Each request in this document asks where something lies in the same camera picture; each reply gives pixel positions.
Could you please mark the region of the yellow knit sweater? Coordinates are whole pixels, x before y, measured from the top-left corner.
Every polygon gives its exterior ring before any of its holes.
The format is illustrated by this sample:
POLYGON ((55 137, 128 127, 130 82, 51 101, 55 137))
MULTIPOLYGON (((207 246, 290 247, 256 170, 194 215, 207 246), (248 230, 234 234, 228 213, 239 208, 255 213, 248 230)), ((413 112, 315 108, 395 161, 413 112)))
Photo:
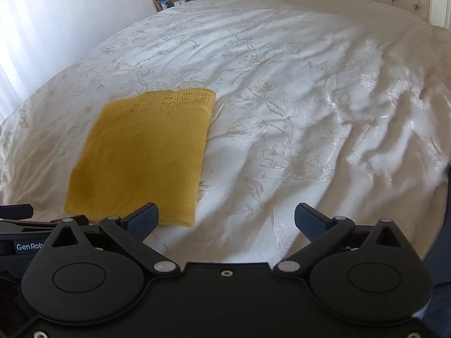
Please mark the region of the yellow knit sweater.
POLYGON ((191 227, 214 91, 144 92, 106 104, 73 168, 68 214, 124 217, 148 202, 163 225, 191 227))

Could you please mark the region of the white floral bedspread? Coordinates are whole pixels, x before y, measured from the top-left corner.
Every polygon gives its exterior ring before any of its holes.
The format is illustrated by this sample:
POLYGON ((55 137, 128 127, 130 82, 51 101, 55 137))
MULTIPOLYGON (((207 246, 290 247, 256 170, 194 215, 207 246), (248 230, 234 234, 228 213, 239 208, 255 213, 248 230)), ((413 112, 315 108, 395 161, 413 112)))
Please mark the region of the white floral bedspread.
POLYGON ((216 94, 192 227, 147 244, 178 263, 276 263, 306 245, 305 202, 357 224, 391 218, 420 256, 450 165, 450 32, 370 0, 199 0, 118 32, 1 124, 1 203, 64 215, 106 104, 216 94))

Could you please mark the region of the wooden photo frame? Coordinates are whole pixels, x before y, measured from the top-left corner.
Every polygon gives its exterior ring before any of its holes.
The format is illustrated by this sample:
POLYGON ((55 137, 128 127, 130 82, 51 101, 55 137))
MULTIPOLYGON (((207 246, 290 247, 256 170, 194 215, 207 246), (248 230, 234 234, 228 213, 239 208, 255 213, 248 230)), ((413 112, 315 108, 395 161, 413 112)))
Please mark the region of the wooden photo frame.
POLYGON ((174 7, 173 0, 153 0, 153 3, 157 9, 157 12, 162 12, 163 10, 174 7))

